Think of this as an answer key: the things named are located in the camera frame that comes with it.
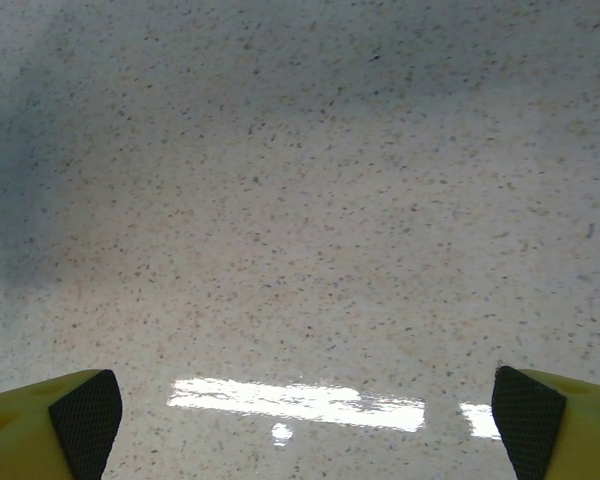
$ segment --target black textured pad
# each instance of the black textured pad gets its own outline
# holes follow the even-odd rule
[[[122,419],[111,370],[103,370],[49,407],[74,480],[100,480]]]
[[[567,399],[511,367],[499,368],[491,399],[518,480],[542,480],[546,474]]]

